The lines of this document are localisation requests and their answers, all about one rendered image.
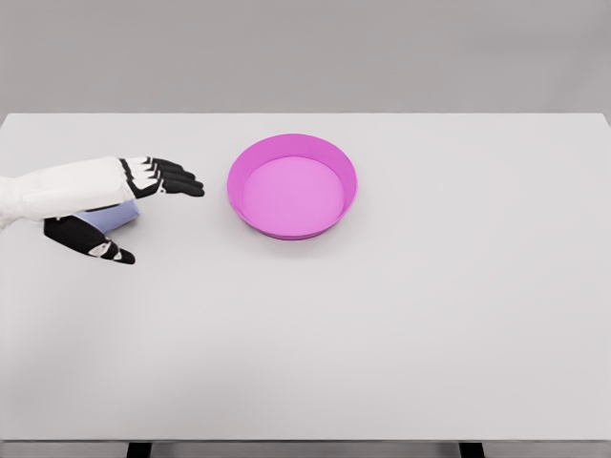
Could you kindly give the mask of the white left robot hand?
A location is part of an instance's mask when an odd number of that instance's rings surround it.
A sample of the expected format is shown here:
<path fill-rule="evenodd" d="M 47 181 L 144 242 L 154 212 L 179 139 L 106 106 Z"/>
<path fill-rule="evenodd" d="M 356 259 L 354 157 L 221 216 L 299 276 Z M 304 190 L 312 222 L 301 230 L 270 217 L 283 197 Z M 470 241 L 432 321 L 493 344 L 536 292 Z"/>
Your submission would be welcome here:
<path fill-rule="evenodd" d="M 19 219 L 40 221 L 44 235 L 82 255 L 121 264 L 134 255 L 75 214 L 156 194 L 205 195 L 181 165 L 152 156 L 105 156 L 30 172 L 15 179 Z"/>

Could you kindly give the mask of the light blue cup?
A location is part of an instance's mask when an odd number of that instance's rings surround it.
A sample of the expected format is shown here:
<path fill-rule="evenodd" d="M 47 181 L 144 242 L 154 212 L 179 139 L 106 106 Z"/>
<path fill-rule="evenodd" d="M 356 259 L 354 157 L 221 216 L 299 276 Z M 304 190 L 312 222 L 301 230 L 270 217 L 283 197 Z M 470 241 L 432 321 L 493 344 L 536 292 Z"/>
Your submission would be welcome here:
<path fill-rule="evenodd" d="M 83 211 L 75 214 L 100 232 L 106 234 L 131 221 L 140 215 L 134 200 L 129 200 L 108 208 Z"/>

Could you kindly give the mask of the pink round plate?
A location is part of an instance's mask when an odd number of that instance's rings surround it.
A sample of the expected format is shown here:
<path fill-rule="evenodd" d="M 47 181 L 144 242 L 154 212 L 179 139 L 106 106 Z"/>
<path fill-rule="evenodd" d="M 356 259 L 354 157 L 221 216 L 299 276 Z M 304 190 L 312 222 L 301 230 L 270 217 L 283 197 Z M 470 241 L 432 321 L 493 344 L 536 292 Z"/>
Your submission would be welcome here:
<path fill-rule="evenodd" d="M 348 156 L 325 139 L 273 135 L 236 158 L 226 192 L 236 214 L 260 233 L 282 240 L 311 239 L 349 211 L 358 177 Z"/>

